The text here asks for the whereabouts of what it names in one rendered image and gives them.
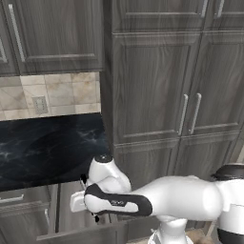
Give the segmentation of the open grey wooden drawer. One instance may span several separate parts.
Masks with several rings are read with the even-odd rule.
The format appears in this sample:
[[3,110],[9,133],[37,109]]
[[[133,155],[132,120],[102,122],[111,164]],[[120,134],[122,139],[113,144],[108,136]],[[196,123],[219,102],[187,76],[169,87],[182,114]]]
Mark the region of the open grey wooden drawer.
[[127,244],[147,239],[158,227],[155,217],[72,213],[71,195],[82,190],[78,181],[58,185],[55,219],[48,233],[37,237],[36,244]]

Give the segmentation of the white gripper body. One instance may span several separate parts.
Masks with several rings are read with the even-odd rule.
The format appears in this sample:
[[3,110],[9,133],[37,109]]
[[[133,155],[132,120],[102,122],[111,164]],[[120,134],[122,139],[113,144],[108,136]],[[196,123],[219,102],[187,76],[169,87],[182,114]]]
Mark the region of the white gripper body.
[[82,212],[87,209],[84,197],[84,191],[76,192],[71,196],[70,208],[73,213]]

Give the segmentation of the grey pantry top door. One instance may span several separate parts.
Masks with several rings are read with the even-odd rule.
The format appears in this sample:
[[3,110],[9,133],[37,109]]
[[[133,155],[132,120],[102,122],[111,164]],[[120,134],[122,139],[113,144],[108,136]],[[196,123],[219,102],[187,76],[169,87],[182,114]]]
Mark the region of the grey pantry top door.
[[244,0],[225,0],[220,18],[216,12],[220,0],[209,0],[205,31],[244,31]]
[[112,0],[114,32],[199,31],[204,0]]

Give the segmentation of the tall grey pantry door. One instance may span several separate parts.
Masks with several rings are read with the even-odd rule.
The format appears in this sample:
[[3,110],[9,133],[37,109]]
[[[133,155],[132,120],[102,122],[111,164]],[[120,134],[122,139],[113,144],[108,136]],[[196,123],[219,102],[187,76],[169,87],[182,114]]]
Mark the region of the tall grey pantry door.
[[176,138],[189,94],[198,32],[113,37],[113,142]]
[[[193,134],[197,93],[202,94]],[[238,131],[244,123],[244,31],[202,35],[182,134]]]

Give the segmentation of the narrow grey upper cupboard door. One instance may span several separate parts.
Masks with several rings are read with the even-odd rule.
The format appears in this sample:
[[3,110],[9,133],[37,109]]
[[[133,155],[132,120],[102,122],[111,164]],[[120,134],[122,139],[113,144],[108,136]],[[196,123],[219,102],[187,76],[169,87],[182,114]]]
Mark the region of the narrow grey upper cupboard door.
[[1,3],[0,3],[0,37],[2,39],[2,43],[5,49],[5,54],[8,59],[8,63],[4,63],[3,60],[1,59],[1,53],[0,53],[0,76],[18,75],[19,70],[15,59],[15,54],[11,43],[11,39],[10,39],[8,23]]

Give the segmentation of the grey pantry bottom door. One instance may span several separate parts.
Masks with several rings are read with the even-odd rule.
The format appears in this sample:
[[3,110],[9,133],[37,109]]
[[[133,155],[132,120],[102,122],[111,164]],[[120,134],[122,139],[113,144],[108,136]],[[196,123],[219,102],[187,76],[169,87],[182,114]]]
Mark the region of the grey pantry bottom door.
[[221,132],[183,137],[180,142],[174,174],[195,175],[211,180],[211,175],[234,156],[239,132]]
[[136,190],[156,178],[173,174],[178,146],[178,139],[126,144],[114,147],[113,156]]

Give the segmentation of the grey wall socket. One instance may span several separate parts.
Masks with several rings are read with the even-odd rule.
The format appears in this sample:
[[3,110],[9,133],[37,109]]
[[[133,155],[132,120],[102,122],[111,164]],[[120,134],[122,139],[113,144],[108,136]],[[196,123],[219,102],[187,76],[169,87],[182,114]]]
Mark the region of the grey wall socket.
[[48,106],[45,96],[36,96],[32,99],[35,112],[37,114],[44,114],[48,112]]

